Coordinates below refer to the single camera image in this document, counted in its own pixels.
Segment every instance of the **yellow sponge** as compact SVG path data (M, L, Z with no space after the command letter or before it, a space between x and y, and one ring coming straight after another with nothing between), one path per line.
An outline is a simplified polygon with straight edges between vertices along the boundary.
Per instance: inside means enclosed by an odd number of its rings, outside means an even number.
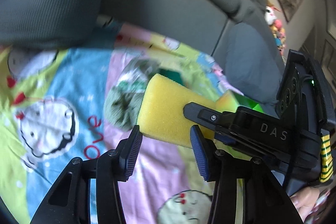
M183 115L187 103L214 109L215 102L159 74L149 81L141 104L137 124L147 137L191 148L190 127L195 124ZM203 135L214 138L214 132L201 127Z

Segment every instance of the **screw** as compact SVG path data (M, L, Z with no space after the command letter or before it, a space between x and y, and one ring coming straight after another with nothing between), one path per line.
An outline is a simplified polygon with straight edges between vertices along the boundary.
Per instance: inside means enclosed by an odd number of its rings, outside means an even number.
M115 156L118 154L118 151L116 149L111 149L107 152L107 154L109 154L109 156Z
M262 162L261 158L258 158L258 157L254 157L254 158L252 159L252 161L253 161L255 164L261 164L261 162Z
M216 154L217 156L224 156L224 155L225 155L225 151L224 151L223 149L217 149L217 150L215 151L215 154Z
M71 163L72 163L72 164L78 164L80 161L81 161L81 158L76 157L76 158L73 158L73 159L71 160Z

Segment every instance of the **colorful blanket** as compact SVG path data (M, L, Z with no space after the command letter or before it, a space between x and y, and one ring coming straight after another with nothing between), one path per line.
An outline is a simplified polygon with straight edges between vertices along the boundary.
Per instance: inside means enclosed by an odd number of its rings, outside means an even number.
M104 119L103 105L123 68L139 56L179 72L188 88L211 100L235 90L211 56L110 20L81 48L1 49L0 196L20 224L30 222L72 158L97 158L128 137ZM134 173L119 187L128 224L203 224L214 185L199 175L191 149L144 137ZM94 180L90 195L91 223L97 223Z

